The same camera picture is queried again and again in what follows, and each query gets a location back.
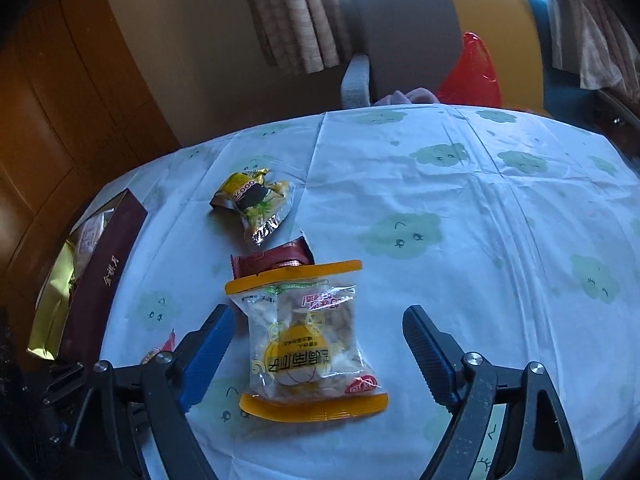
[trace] chair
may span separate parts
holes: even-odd
[[[364,52],[342,81],[343,108],[395,90],[438,89],[476,33],[494,62],[505,108],[594,130],[595,93],[551,65],[546,0],[352,0]]]

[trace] snack bag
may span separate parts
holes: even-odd
[[[359,260],[282,267],[228,282],[249,318],[251,376],[240,407],[279,422],[383,411],[387,394],[354,334]]]
[[[76,242],[76,248],[74,250],[74,272],[71,276],[70,284],[73,286],[80,278],[86,269],[89,259],[94,254],[95,247],[98,245],[98,240],[102,236],[107,222],[113,214],[113,209],[102,211],[97,215],[88,218],[80,228],[80,234],[78,241]]]
[[[231,256],[231,270],[234,279],[260,274],[265,270],[278,267],[296,267],[313,265],[314,263],[311,248],[303,236],[261,253]]]
[[[260,245],[285,219],[293,203],[293,184],[286,180],[267,183],[267,168],[232,173],[211,199],[217,205],[242,215],[245,238]]]

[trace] light blue tablecloth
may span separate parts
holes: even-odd
[[[327,424],[245,418],[239,317],[188,414],[219,478],[419,478],[449,417],[402,338],[402,312],[414,303],[495,365],[543,362],[586,478],[599,478],[640,418],[640,186],[607,139],[519,112],[415,105],[258,126],[153,161],[106,186],[87,211],[125,187],[149,211],[102,358],[139,363],[229,302],[229,254],[248,248],[240,219],[212,212],[209,200],[231,172],[262,167],[297,186],[267,247],[304,231],[317,262],[363,261],[356,335],[390,403]],[[482,458],[491,460],[489,448]],[[475,478],[483,472],[479,464]]]

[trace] pink cloth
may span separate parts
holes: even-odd
[[[385,96],[374,106],[386,105],[431,105],[439,103],[438,98],[429,92],[426,88],[416,88],[411,90],[407,95],[396,90],[391,95]]]

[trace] metal screw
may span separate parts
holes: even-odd
[[[102,372],[107,371],[108,368],[109,368],[109,362],[108,361],[98,361],[94,365],[94,372],[98,372],[99,374],[101,374]]]
[[[170,363],[174,360],[174,355],[171,352],[160,352],[156,355],[156,361],[163,365]]]
[[[537,361],[533,361],[529,364],[529,370],[537,375],[542,375],[543,373],[545,373],[545,367],[543,367],[543,365]]]
[[[478,352],[469,352],[465,354],[465,361],[473,366],[479,366],[484,358]]]

